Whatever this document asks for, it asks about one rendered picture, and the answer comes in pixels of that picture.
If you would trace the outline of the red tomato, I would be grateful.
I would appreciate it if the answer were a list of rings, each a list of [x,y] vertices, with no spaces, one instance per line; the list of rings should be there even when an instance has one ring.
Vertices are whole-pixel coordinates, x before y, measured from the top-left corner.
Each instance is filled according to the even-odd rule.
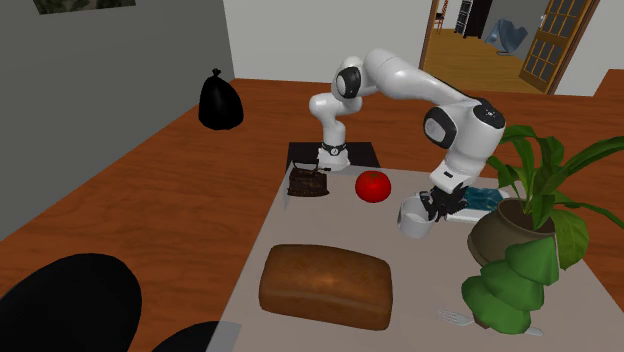
[[[365,171],[356,179],[355,192],[365,202],[379,203],[390,196],[392,185],[383,172]]]

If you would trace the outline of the silver fork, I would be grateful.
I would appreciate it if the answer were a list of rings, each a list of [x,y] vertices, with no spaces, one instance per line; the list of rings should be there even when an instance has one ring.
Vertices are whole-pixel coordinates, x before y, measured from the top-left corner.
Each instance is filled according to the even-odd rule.
[[[466,316],[457,312],[447,311],[443,309],[438,309],[436,312],[436,316],[440,320],[443,320],[445,322],[449,322],[451,324],[461,326],[461,327],[476,323],[476,320],[474,317],[469,317],[469,316]],[[531,336],[542,336],[543,331],[536,327],[529,327],[525,331],[525,334],[531,335]]]

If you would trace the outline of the black robot stand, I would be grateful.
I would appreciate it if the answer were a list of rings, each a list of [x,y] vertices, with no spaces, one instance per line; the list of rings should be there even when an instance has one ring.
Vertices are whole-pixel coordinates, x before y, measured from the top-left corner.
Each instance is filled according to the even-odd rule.
[[[327,146],[321,142],[290,142],[286,168],[289,168],[292,162],[320,164],[318,150],[328,152],[331,156],[347,156],[352,165],[380,168],[371,142],[346,142],[339,146]]]

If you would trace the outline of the wooden glass panel door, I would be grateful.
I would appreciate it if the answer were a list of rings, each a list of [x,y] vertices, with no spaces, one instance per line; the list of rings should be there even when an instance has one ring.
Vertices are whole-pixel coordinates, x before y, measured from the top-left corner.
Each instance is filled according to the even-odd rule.
[[[600,0],[549,0],[519,77],[553,95]]]

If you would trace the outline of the brown bread loaf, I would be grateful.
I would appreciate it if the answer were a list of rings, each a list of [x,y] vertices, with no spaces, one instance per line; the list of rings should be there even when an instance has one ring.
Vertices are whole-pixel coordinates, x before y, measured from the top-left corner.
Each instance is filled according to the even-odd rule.
[[[258,299],[268,312],[381,331],[392,314],[391,269],[351,250],[280,244],[269,251]]]

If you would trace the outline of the potted green plant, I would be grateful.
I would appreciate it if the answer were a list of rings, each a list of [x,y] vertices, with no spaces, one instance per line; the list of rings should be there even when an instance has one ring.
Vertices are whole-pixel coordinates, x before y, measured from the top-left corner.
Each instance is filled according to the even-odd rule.
[[[516,192],[513,198],[500,201],[473,227],[467,244],[480,265],[503,259],[511,245],[544,238],[555,242],[561,268],[576,264],[586,253],[589,233],[585,220],[573,212],[575,208],[602,214],[624,229],[624,221],[612,212],[573,201],[559,191],[569,176],[624,151],[624,136],[595,142],[568,160],[564,159],[564,147],[558,139],[541,138],[530,126],[507,128],[501,142],[514,145],[522,165],[504,164],[495,156],[489,157],[487,164],[497,171],[500,188],[521,184],[525,195]]]

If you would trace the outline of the black garbage bag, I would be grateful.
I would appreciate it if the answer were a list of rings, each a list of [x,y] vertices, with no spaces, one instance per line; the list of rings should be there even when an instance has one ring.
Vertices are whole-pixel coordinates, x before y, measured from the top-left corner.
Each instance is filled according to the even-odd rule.
[[[221,70],[212,69],[201,89],[198,119],[212,130],[231,130],[244,120],[244,110],[236,90],[220,77]]]

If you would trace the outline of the white cup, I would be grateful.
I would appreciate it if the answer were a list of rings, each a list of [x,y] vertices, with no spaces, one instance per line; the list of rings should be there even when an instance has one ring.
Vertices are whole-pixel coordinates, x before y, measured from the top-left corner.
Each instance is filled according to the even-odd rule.
[[[420,191],[402,201],[397,227],[410,238],[422,239],[430,232],[436,216],[430,193]]]

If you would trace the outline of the dark wall picture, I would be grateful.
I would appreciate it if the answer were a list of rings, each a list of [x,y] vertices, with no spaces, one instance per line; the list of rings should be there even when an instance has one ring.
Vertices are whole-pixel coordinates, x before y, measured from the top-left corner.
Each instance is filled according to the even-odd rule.
[[[136,0],[33,0],[40,15],[135,6]]]

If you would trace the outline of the green stacked cone figure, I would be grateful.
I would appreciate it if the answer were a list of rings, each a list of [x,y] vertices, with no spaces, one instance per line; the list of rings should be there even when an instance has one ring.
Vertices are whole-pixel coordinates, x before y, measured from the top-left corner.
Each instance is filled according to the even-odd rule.
[[[502,260],[467,278],[461,294],[477,322],[499,333],[523,334],[531,313],[544,304],[544,288],[558,280],[555,242],[548,237],[509,246]]]

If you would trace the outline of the black chair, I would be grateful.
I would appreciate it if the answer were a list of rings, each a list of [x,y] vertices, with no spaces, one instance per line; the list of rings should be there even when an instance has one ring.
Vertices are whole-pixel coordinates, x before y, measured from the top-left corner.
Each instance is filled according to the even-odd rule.
[[[123,261],[70,255],[0,297],[0,352],[130,352],[141,313],[140,284]]]

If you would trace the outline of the old brown flat iron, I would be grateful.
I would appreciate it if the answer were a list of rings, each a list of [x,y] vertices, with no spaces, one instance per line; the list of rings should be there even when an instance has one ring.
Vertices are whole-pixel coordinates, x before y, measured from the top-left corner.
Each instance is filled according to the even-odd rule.
[[[293,168],[289,174],[287,194],[294,197],[322,197],[329,194],[327,172],[330,168],[320,168],[316,163],[313,169],[298,166],[292,161]]]

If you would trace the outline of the white tablet with blue screen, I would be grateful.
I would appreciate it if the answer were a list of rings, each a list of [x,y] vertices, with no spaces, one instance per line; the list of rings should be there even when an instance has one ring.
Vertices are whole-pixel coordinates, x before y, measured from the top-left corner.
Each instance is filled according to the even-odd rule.
[[[500,201],[509,197],[510,195],[504,190],[469,187],[464,195],[467,207],[456,213],[446,215],[445,219],[475,224],[485,215],[495,211]]]

